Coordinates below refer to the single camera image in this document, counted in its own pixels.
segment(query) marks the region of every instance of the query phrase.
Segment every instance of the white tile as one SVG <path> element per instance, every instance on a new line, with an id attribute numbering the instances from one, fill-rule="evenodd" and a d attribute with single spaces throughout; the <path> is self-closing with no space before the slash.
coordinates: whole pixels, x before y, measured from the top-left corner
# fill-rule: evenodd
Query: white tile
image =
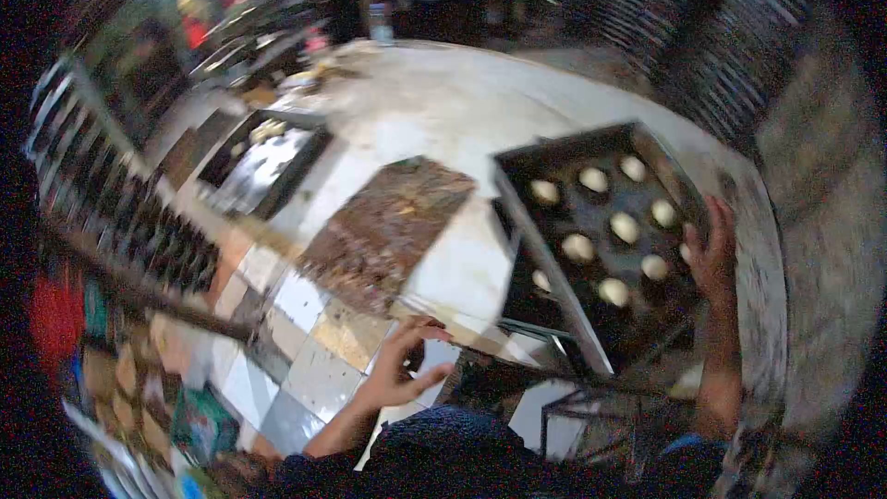
<path id="1" fill-rule="evenodd" d="M 324 422 L 329 422 L 351 399 L 361 374 L 314 339 L 308 337 L 283 387 Z"/>
<path id="2" fill-rule="evenodd" d="M 286 263 L 273 250 L 253 245 L 240 261 L 238 272 L 260 293 L 277 283 Z"/>
<path id="3" fill-rule="evenodd" d="M 216 307 L 214 308 L 216 316 L 223 320 L 230 320 L 237 305 L 240 304 L 243 296 L 247 294 L 247 287 L 246 280 L 237 273 L 232 274 L 216 300 Z"/>
<path id="4" fill-rule="evenodd" d="M 225 386 L 225 381 L 231 371 L 237 355 L 240 353 L 240 344 L 230 338 L 216 336 L 212 343 L 212 366 L 209 369 L 209 381 L 217 389 Z"/>
<path id="5" fill-rule="evenodd" d="M 460 347 L 450 345 L 446 341 L 427 339 L 425 341 L 425 361 L 422 362 L 418 375 L 421 376 L 438 364 L 443 364 L 444 362 L 455 363 L 456 360 L 459 359 L 459 354 L 461 352 L 462 349 Z M 443 388 L 443 382 L 438 383 L 434 387 L 425 390 L 425 393 L 419 395 L 416 402 L 425 407 L 430 407 L 435 404 L 435 399 L 437 399 L 437 396 L 441 393 L 441 389 Z"/>
<path id="6" fill-rule="evenodd" d="M 261 427 L 261 421 L 280 391 L 268 374 L 248 360 L 244 353 L 238 353 L 231 365 L 222 394 L 237 409 L 240 416 L 253 427 Z"/>
<path id="7" fill-rule="evenodd" d="M 265 324 L 272 333 L 274 344 L 289 360 L 295 360 L 308 334 L 296 326 L 280 308 L 272 306 L 265 316 Z"/>
<path id="8" fill-rule="evenodd" d="M 271 441 L 282 456 L 289 456 L 301 453 L 324 426 L 326 424 L 320 418 L 283 391 L 261 423 L 261 435 Z"/>
<path id="9" fill-rule="evenodd" d="M 314 282 L 291 270 L 284 276 L 280 291 L 274 297 L 274 305 L 308 334 L 329 300 L 329 294 L 319 290 Z"/>
<path id="10" fill-rule="evenodd" d="M 372 436 L 370 436 L 370 442 L 366 444 L 366 449 L 364 449 L 364 454 L 361 456 L 358 465 L 355 467 L 355 470 L 363 470 L 364 464 L 370 458 L 370 449 L 372 449 L 372 444 L 376 442 L 376 438 L 379 437 L 379 434 L 382 433 L 383 424 L 386 422 L 389 424 L 393 424 L 398 420 L 403 420 L 404 418 L 408 418 L 417 412 L 421 412 L 425 410 L 424 405 L 420 405 L 415 401 L 410 401 L 405 405 L 400 405 L 398 407 L 384 407 L 382 412 L 379 413 L 379 421 L 376 422 L 376 427 L 372 430 Z"/>
<path id="11" fill-rule="evenodd" d="M 234 445 L 234 448 L 238 451 L 251 451 L 255 438 L 258 435 L 259 430 L 244 420 L 240 423 L 240 433 L 237 435 L 237 443 Z"/>
<path id="12" fill-rule="evenodd" d="M 541 447 L 540 432 L 542 430 L 542 406 L 557 401 L 561 397 L 576 391 L 576 386 L 560 381 L 549 380 L 527 390 L 518 403 L 515 415 L 508 424 L 523 438 L 523 445 L 538 451 Z M 584 420 L 551 416 L 548 425 L 548 458 L 561 460 L 575 451 L 575 446 L 582 430 Z"/>

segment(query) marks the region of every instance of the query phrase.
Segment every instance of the table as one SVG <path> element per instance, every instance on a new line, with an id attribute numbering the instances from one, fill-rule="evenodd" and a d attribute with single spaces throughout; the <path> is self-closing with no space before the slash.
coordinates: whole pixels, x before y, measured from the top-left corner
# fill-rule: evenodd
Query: table
<path id="1" fill-rule="evenodd" d="M 786 370 L 782 254 L 764 184 L 754 165 L 690 121 L 635 94 L 492 51 L 397 41 L 349 65 L 310 104 L 326 112 L 337 159 L 311 177 L 270 220 L 307 246 L 329 217 L 384 164 L 418 154 L 460 170 L 478 189 L 450 222 L 403 291 L 476 336 L 492 337 L 512 259 L 499 245 L 490 198 L 490 156 L 537 136 L 559 137 L 639 119 L 673 150 L 704 194 L 735 208 L 743 377 L 756 399 L 777 401 Z"/>

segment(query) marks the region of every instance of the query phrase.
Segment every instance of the baking tray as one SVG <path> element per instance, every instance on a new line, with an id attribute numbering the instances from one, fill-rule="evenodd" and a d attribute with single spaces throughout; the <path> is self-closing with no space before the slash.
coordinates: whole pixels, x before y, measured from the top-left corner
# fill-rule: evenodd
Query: baking tray
<path id="1" fill-rule="evenodd" d="M 619 169 L 624 156 L 635 156 L 652 177 L 634 183 Z M 588 366 L 612 376 L 636 360 L 661 350 L 693 323 L 689 314 L 699 300 L 687 265 L 680 259 L 681 222 L 689 221 L 708 235 L 702 197 L 668 150 L 638 122 L 600 128 L 494 156 L 495 182 L 503 205 L 521 233 L 533 261 L 546 274 L 560 299 L 564 318 Z M 597 167 L 609 179 L 609 192 L 596 197 L 577 181 L 586 167 Z M 534 180 L 556 183 L 560 203 L 540 205 L 529 189 Z M 665 198 L 679 213 L 676 231 L 663 231 L 649 206 Z M 609 218 L 626 212 L 637 220 L 640 236 L 628 246 L 613 236 Z M 580 267 L 560 252 L 560 241 L 579 233 L 592 239 L 596 258 Z M 655 253 L 670 267 L 663 282 L 650 282 L 640 271 L 644 256 Z M 622 280 L 631 291 L 626 308 L 600 300 L 597 283 Z"/>
<path id="2" fill-rule="evenodd" d="M 284 134 L 250 147 L 250 132 L 268 119 L 286 122 Z M 286 204 L 332 139 L 326 119 L 312 112 L 252 112 L 200 172 L 198 178 L 212 189 L 204 200 L 222 212 L 268 219 Z M 232 161 L 231 150 L 240 143 L 248 148 Z"/>

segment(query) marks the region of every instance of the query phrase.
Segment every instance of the dough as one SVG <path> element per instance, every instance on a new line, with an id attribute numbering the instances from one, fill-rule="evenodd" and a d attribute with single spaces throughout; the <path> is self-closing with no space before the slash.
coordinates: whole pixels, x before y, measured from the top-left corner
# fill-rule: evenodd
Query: dough
<path id="1" fill-rule="evenodd" d="M 551 182 L 543 182 L 542 180 L 534 180 L 529 184 L 530 188 L 533 189 L 533 196 L 536 197 L 540 203 L 544 203 L 546 205 L 557 205 L 560 200 L 560 194 L 557 191 L 557 186 Z"/>
<path id="2" fill-rule="evenodd" d="M 598 295 L 604 302 L 620 308 L 628 304 L 628 286 L 619 280 L 606 279 L 601 282 Z"/>
<path id="3" fill-rule="evenodd" d="M 607 175 L 597 168 L 585 168 L 579 174 L 579 183 L 592 191 L 603 193 L 607 190 Z"/>
<path id="4" fill-rule="evenodd" d="M 571 261 L 583 264 L 594 259 L 592 240 L 580 234 L 572 234 L 560 244 L 560 249 Z"/>
<path id="5" fill-rule="evenodd" d="M 536 287 L 544 292 L 552 292 L 552 284 L 548 282 L 548 276 L 542 270 L 533 272 L 533 283 L 536 283 Z"/>
<path id="6" fill-rule="evenodd" d="M 247 143 L 237 143 L 236 145 L 231 147 L 231 158 L 240 158 L 240 155 L 242 155 L 246 150 Z"/>
<path id="7" fill-rule="evenodd" d="M 644 178 L 647 177 L 647 166 L 638 160 L 637 157 L 625 157 L 619 165 L 628 177 L 638 183 L 643 182 Z"/>
<path id="8" fill-rule="evenodd" d="M 664 199 L 653 201 L 651 210 L 653 211 L 653 219 L 662 227 L 674 226 L 674 222 L 678 219 L 678 213 L 674 210 L 674 206 Z"/>
<path id="9" fill-rule="evenodd" d="M 668 275 L 668 265 L 662 260 L 662 257 L 650 254 L 640 261 L 640 269 L 644 274 L 653 281 L 663 279 Z"/>
<path id="10" fill-rule="evenodd" d="M 680 257 L 682 259 L 684 259 L 684 262 L 687 262 L 689 264 L 690 263 L 690 247 L 688 247 L 686 243 L 681 243 L 680 247 L 678 247 L 678 250 L 680 250 Z"/>
<path id="11" fill-rule="evenodd" d="M 610 227 L 613 228 L 613 233 L 627 244 L 634 244 L 640 233 L 638 223 L 626 213 L 614 214 L 613 218 L 610 218 Z"/>

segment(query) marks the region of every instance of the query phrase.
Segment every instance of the bread roll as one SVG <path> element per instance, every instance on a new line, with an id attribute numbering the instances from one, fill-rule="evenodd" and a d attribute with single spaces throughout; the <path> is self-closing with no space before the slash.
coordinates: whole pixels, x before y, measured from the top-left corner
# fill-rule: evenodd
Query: bread roll
<path id="1" fill-rule="evenodd" d="M 619 166 L 635 182 L 641 183 L 647 177 L 647 166 L 638 160 L 637 157 L 625 157 Z"/>
<path id="2" fill-rule="evenodd" d="M 626 213 L 616 213 L 610 218 L 610 227 L 617 237 L 627 244 L 634 244 L 640 234 L 638 223 Z"/>
<path id="3" fill-rule="evenodd" d="M 594 260 L 594 244 L 588 237 L 580 234 L 572 234 L 560 244 L 563 253 L 573 261 L 579 264 L 591 262 Z"/>
<path id="4" fill-rule="evenodd" d="M 598 286 L 598 295 L 611 305 L 622 308 L 628 304 L 628 286 L 619 280 L 608 278 Z"/>
<path id="5" fill-rule="evenodd" d="M 557 205 L 560 201 L 560 193 L 558 193 L 557 186 L 554 183 L 534 180 L 529 186 L 533 190 L 533 196 L 540 203 Z"/>
<path id="6" fill-rule="evenodd" d="M 603 193 L 607 190 L 607 175 L 597 168 L 585 168 L 579 174 L 579 183 L 595 193 Z"/>

